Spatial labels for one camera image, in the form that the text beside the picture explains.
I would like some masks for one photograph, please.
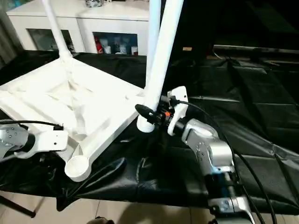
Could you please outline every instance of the black cable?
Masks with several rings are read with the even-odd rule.
[[[256,216],[258,217],[258,220],[260,220],[260,223],[261,223],[261,224],[265,224],[265,221],[264,221],[264,219],[263,219],[261,213],[258,211],[256,205],[254,204],[252,198],[251,198],[250,195],[248,194],[248,192],[247,192],[246,188],[244,187],[244,185],[242,185],[242,189],[243,189],[244,194],[246,195],[246,197],[247,197],[249,203],[251,204],[251,207],[252,207],[253,210],[256,212]]]
[[[42,125],[50,125],[54,127],[62,127],[59,124],[49,123],[45,121],[38,121],[38,120],[5,120],[0,121],[0,125],[11,125],[11,124],[42,124]]]
[[[224,132],[222,131],[222,129],[219,127],[219,125],[217,124],[217,122],[213,119],[213,117],[208,114],[204,109],[200,108],[199,106],[196,106],[195,104],[192,104],[192,103],[189,103],[189,102],[185,102],[185,101],[181,101],[181,100],[174,100],[174,102],[176,103],[181,103],[181,104],[186,104],[186,105],[189,105],[189,106],[192,106],[198,110],[200,110],[201,112],[203,112],[207,117],[209,117],[209,119],[211,119],[211,121],[215,124],[215,126],[217,127],[217,129],[220,131],[220,133],[222,134],[222,136],[224,137],[225,141],[227,142],[228,146],[231,148],[232,150],[232,157],[233,157],[233,162],[234,162],[234,166],[235,166],[235,172],[236,172],[236,175],[237,175],[237,178],[238,180],[240,180],[240,173],[239,173],[239,169],[238,169],[238,166],[237,166],[237,163],[236,163],[236,159],[235,159],[235,154],[237,154],[240,159],[244,162],[245,166],[248,168],[248,170],[250,171],[250,173],[253,175],[256,183],[258,184],[261,192],[263,193],[263,195],[265,196],[265,199],[266,199],[266,202],[267,202],[267,205],[270,209],[270,212],[271,212],[271,217],[272,217],[272,221],[273,221],[273,224],[277,224],[277,219],[276,219],[276,216],[275,216],[275,213],[274,213],[274,209],[272,207],[272,204],[271,204],[271,201],[266,193],[266,191],[264,190],[263,188],[263,185],[262,183],[260,182],[260,180],[258,179],[257,175],[255,174],[254,170],[252,169],[252,167],[250,166],[250,164],[245,160],[245,158],[235,149],[233,149],[226,137],[226,135],[224,134]],[[247,193],[245,187],[243,186],[243,189],[245,190],[244,193],[246,195],[246,197],[248,198],[248,201],[251,203],[253,209],[255,210],[256,212],[256,215],[258,217],[258,219],[260,220],[260,222],[262,224],[264,224],[264,220],[260,214],[260,212],[257,210],[257,207],[254,205],[250,195]]]
[[[271,201],[265,191],[265,189],[263,188],[263,185],[262,183],[260,182],[260,180],[258,179],[257,175],[255,174],[254,170],[252,169],[252,167],[250,166],[250,164],[247,162],[247,160],[241,155],[241,153],[239,153],[237,150],[235,150],[235,153],[240,157],[240,159],[244,162],[244,164],[246,165],[246,167],[249,169],[250,173],[253,175],[256,183],[258,184],[261,192],[264,194],[265,196],[265,199],[266,199],[266,202],[270,208],[270,213],[271,213],[271,217],[272,217],[272,221],[273,221],[273,224],[277,224],[277,220],[276,220],[276,216],[275,216],[275,213],[274,213],[274,209],[271,205]]]

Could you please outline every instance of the floor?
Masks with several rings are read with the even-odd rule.
[[[213,219],[204,209],[89,199],[80,199],[58,212],[55,198],[1,191],[0,195],[37,211],[35,218],[29,218],[0,205],[0,224],[86,224],[97,216],[112,219],[116,224],[207,224]],[[263,217],[267,224],[272,223],[270,215],[263,214]],[[295,216],[277,215],[277,220],[279,224],[299,224],[299,217]]]

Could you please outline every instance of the black tablecloth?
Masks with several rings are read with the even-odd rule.
[[[25,51],[0,70],[0,84],[56,58],[55,52]],[[80,53],[75,58],[144,87],[145,57]],[[163,90],[187,87],[189,101],[220,124],[232,147],[256,171],[275,211],[284,214],[299,214],[298,75],[298,68],[286,66],[180,61],[169,66]],[[200,100],[198,96],[231,100]],[[210,123],[192,108],[187,116]],[[135,122],[93,163],[87,180],[71,181],[64,173],[64,162],[54,153],[36,154],[0,164],[0,190],[56,197],[57,210],[78,198],[206,206],[207,191],[191,150],[163,131],[141,133]],[[268,212],[250,172],[238,158],[237,162],[248,192],[260,211]]]

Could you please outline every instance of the wrinkled plastic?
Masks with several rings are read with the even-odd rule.
[[[0,70],[0,84],[55,58],[53,52],[25,52]],[[145,57],[78,54],[75,58],[144,87]],[[298,81],[296,67],[213,60],[197,66],[170,65],[163,92],[186,86],[189,101],[211,114],[232,147],[245,155],[275,211],[297,215]],[[190,107],[187,116],[213,125]],[[0,119],[6,117],[0,113]],[[269,212],[250,172],[238,158],[237,163],[258,209]],[[91,175],[83,182],[72,182],[55,154],[7,161],[0,170],[0,190],[54,196],[58,210],[78,198],[206,206],[207,191],[192,151],[165,130],[141,133],[135,122],[94,161]]]

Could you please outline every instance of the glass cabinet door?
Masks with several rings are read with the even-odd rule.
[[[138,55],[137,34],[93,32],[99,54]]]
[[[58,50],[54,36],[50,29],[27,29],[37,50]],[[68,30],[61,30],[67,48],[71,53],[75,52],[71,36]]]

